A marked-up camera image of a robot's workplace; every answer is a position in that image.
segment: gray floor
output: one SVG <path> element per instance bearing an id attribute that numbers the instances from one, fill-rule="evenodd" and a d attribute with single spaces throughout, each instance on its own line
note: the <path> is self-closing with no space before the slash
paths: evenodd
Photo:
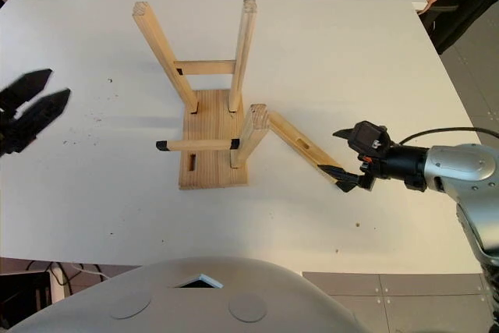
<path id="1" fill-rule="evenodd" d="M 480 275 L 303 272 L 373 333 L 487 333 L 490 291 Z"/>
<path id="2" fill-rule="evenodd" d="M 442 56 L 474 126 L 499 132 L 499 2 L 490 7 Z M 479 135 L 499 148 L 499 140 Z"/>

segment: wooden stick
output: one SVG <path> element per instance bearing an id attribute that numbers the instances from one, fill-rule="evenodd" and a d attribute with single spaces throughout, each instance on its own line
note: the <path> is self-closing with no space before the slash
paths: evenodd
<path id="1" fill-rule="evenodd" d="M 199 60 L 173 62 L 181 69 L 180 75 L 187 74 L 234 74 L 235 60 Z"/>
<path id="2" fill-rule="evenodd" d="M 267 106 L 250 105 L 249 109 L 242 124 L 239 148 L 231 151 L 232 168 L 239 168 L 244 165 L 246 159 L 269 130 Z"/>
<path id="3" fill-rule="evenodd" d="M 133 7 L 133 19 L 140 31 L 146 38 L 147 43 L 157 60 L 163 67 L 166 75 L 172 82 L 173 87 L 179 93 L 189 112 L 197 111 L 197 96 L 191 89 L 189 82 L 184 76 L 180 76 L 175 67 L 176 60 L 170 44 L 163 34 L 163 30 L 154 15 L 152 8 L 147 2 L 137 2 Z"/>
<path id="4" fill-rule="evenodd" d="M 156 142 L 160 151 L 219 151 L 235 150 L 239 139 L 233 140 L 160 140 Z"/>
<path id="5" fill-rule="evenodd" d="M 241 101 L 242 80 L 246 71 L 251 39 L 257 20 L 257 3 L 255 0 L 244 0 L 242 4 L 241 23 L 235 51 L 235 69 L 232 77 L 231 92 L 228 97 L 228 110 L 236 112 Z"/>
<path id="6" fill-rule="evenodd" d="M 332 157 L 326 154 L 316 144 L 309 140 L 305 134 L 301 133 L 284 117 L 277 112 L 269 113 L 271 130 L 281 137 L 293 150 L 307 160 L 317 171 L 328 179 L 336 182 L 336 179 L 320 170 L 318 165 L 333 165 L 341 167 Z"/>

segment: wooden stool leg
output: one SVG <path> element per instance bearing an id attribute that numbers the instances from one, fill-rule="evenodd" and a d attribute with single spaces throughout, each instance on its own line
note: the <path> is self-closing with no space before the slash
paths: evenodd
<path id="1" fill-rule="evenodd" d="M 277 112 L 269 114 L 271 130 L 284 140 L 293 150 L 307 160 L 317 171 L 332 182 L 337 180 L 323 172 L 318 165 L 333 165 L 341 167 L 331 156 L 326 154 L 314 142 L 309 140 L 307 136 L 301 133 L 288 120 L 282 117 Z"/>
<path id="2" fill-rule="evenodd" d="M 154 15 L 152 8 L 147 2 L 137 2 L 133 7 L 133 19 L 140 31 L 146 38 L 150 49 L 156 55 L 157 60 L 163 67 L 166 75 L 172 82 L 173 87 L 179 93 L 186 108 L 190 113 L 197 111 L 197 96 L 191 89 L 189 82 L 184 76 L 181 76 L 175 67 L 177 60 L 173 54 L 170 44 L 163 34 L 163 30 Z"/>
<path id="3" fill-rule="evenodd" d="M 231 151 L 232 168 L 244 165 L 270 127 L 266 105 L 251 105 L 249 109 L 242 124 L 239 148 Z"/>
<path id="4" fill-rule="evenodd" d="M 235 52 L 235 69 L 232 76 L 231 91 L 228 97 L 228 110 L 236 112 L 241 101 L 242 80 L 246 71 L 248 54 L 250 53 L 251 39 L 257 20 L 257 3 L 255 0 L 244 0 L 242 5 L 241 23 Z"/>

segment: wooden plank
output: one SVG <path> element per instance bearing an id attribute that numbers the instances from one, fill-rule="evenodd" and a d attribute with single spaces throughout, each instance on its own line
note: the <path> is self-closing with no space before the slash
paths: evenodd
<path id="1" fill-rule="evenodd" d="M 234 74 L 235 60 L 183 60 L 173 62 L 181 75 L 188 74 Z"/>
<path id="2" fill-rule="evenodd" d="M 231 151 L 231 166 L 239 168 L 246 163 L 256 146 L 264 138 L 269 129 L 266 105 L 251 105 L 242 124 L 240 145 Z"/>
<path id="3" fill-rule="evenodd" d="M 322 172 L 318 165 L 333 165 L 342 168 L 332 157 L 326 154 L 315 143 L 309 140 L 305 134 L 301 133 L 297 128 L 288 122 L 277 112 L 270 112 L 269 119 L 271 123 L 271 130 L 281 137 L 293 150 L 300 154 L 307 160 L 317 171 L 319 171 L 326 178 L 332 182 L 336 179 Z"/>
<path id="4" fill-rule="evenodd" d="M 197 98 L 191 89 L 189 82 L 184 76 L 180 76 L 175 67 L 176 57 L 173 54 L 170 44 L 163 34 L 163 30 L 154 15 L 152 8 L 147 2 L 137 2 L 133 7 L 133 19 L 140 31 L 146 38 L 147 43 L 157 60 L 163 67 L 166 75 L 172 82 L 173 87 L 186 105 L 190 113 L 197 110 Z"/>
<path id="5" fill-rule="evenodd" d="M 232 140 L 169 140 L 162 151 L 217 151 L 231 150 Z"/>
<path id="6" fill-rule="evenodd" d="M 257 21 L 257 2 L 255 0 L 244 0 L 242 4 L 241 23 L 239 24 L 239 36 L 235 51 L 235 69 L 232 77 L 231 93 L 228 99 L 228 110 L 237 111 L 241 101 L 242 80 L 246 71 L 248 54 L 250 53 L 251 40 Z"/>
<path id="7" fill-rule="evenodd" d="M 195 91 L 198 111 L 184 113 L 184 140 L 227 140 L 242 130 L 242 102 L 236 113 L 227 109 L 228 90 Z M 179 186 L 181 190 L 245 186 L 246 165 L 231 168 L 230 151 L 182 151 Z"/>

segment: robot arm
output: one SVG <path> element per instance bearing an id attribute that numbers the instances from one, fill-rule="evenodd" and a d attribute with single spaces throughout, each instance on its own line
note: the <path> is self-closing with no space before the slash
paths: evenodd
<path id="1" fill-rule="evenodd" d="M 436 190 L 456 202 L 458 220 L 493 290 L 499 325 L 499 151 L 480 144 L 430 149 L 400 145 L 390 140 L 386 128 L 367 121 L 334 135 L 359 152 L 365 173 L 319 165 L 343 191 L 355 186 L 371 190 L 376 178 L 400 179 L 409 189 Z"/>

